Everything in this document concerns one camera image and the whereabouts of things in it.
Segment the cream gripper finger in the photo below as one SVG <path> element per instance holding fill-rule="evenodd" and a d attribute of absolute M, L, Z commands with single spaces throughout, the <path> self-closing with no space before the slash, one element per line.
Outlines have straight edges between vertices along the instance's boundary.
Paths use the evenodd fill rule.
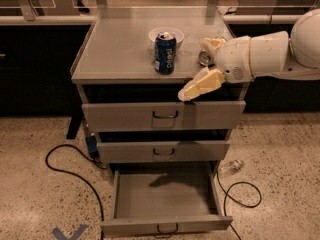
<path fill-rule="evenodd" d="M 223 73 L 218 69 L 201 69 L 179 92 L 180 101 L 190 101 L 200 95 L 219 89 L 225 82 Z"/>
<path fill-rule="evenodd" d="M 203 38 L 200 40 L 200 47 L 209 53 L 212 58 L 216 57 L 218 50 L 226 43 L 224 38 Z"/>

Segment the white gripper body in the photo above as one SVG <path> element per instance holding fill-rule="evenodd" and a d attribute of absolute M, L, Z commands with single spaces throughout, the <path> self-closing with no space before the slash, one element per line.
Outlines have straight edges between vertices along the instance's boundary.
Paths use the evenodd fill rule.
<path fill-rule="evenodd" d="M 250 68 L 249 36 L 228 40 L 217 51 L 215 65 L 225 76 L 228 83 L 250 82 L 253 75 Z"/>

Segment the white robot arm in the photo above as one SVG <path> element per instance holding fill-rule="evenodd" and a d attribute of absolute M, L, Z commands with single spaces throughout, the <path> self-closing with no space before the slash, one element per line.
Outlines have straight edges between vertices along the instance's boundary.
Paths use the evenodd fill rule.
<path fill-rule="evenodd" d="M 225 40 L 200 41 L 213 59 L 212 68 L 201 69 L 179 92 L 180 101 L 191 101 L 219 89 L 223 83 L 246 83 L 257 77 L 317 80 L 320 75 L 320 10 L 301 16 L 290 32 L 279 31 Z"/>

